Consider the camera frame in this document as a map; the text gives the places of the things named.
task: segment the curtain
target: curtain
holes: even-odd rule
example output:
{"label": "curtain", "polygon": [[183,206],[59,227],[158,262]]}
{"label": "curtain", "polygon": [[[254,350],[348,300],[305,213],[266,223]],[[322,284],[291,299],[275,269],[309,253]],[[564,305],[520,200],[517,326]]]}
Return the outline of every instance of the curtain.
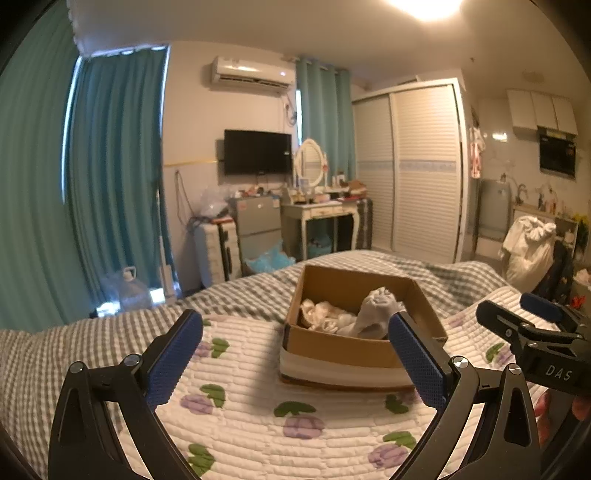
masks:
{"label": "curtain", "polygon": [[0,75],[0,328],[37,332],[94,308],[61,191],[72,37],[59,1]]}
{"label": "curtain", "polygon": [[139,280],[160,287],[156,191],[166,55],[147,49],[87,59],[80,68],[67,197],[96,304],[110,300],[104,279],[123,267],[135,266]]}
{"label": "curtain", "polygon": [[355,178],[355,133],[351,82],[347,70],[301,59],[296,65],[301,92],[302,137],[312,138],[326,152],[329,177],[342,170]]}

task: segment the blue gripper pad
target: blue gripper pad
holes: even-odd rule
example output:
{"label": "blue gripper pad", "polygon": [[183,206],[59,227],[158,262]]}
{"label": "blue gripper pad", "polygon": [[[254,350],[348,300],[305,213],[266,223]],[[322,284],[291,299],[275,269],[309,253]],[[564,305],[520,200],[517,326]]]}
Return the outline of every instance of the blue gripper pad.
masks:
{"label": "blue gripper pad", "polygon": [[519,300],[519,305],[522,309],[548,322],[560,323],[562,320],[562,310],[551,301],[538,297],[537,295],[524,293]]}
{"label": "blue gripper pad", "polygon": [[390,318],[388,340],[424,404],[438,410],[443,408],[446,404],[444,376],[398,313]]}
{"label": "blue gripper pad", "polygon": [[152,410],[170,400],[170,395],[202,338],[203,319],[193,312],[150,369],[145,400]]}

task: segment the plastic bottle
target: plastic bottle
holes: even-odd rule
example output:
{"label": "plastic bottle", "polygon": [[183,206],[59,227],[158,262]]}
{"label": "plastic bottle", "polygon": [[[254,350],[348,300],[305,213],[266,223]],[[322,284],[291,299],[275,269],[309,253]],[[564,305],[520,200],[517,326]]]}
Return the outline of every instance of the plastic bottle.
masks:
{"label": "plastic bottle", "polygon": [[152,308],[152,295],[149,288],[136,277],[135,267],[125,267],[123,280],[119,283],[119,303],[121,310],[131,312],[133,310]]}

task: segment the wall-mounted air conditioner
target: wall-mounted air conditioner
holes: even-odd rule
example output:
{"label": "wall-mounted air conditioner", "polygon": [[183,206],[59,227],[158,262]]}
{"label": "wall-mounted air conditioner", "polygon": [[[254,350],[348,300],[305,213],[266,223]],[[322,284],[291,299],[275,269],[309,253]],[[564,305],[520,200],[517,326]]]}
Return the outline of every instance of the wall-mounted air conditioner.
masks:
{"label": "wall-mounted air conditioner", "polygon": [[212,63],[212,83],[259,91],[285,93],[295,84],[294,69],[255,61],[217,57]]}

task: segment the ceiling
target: ceiling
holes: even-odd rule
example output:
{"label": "ceiling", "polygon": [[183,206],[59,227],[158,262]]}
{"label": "ceiling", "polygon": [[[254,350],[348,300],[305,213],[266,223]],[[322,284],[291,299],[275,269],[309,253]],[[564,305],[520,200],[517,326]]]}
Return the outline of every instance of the ceiling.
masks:
{"label": "ceiling", "polygon": [[[386,0],[70,0],[81,52],[212,41],[309,56],[369,84],[462,68],[476,96],[507,88],[570,98],[591,83],[566,41],[529,0],[464,0],[460,12],[423,24]],[[543,78],[534,83],[524,79]]]}

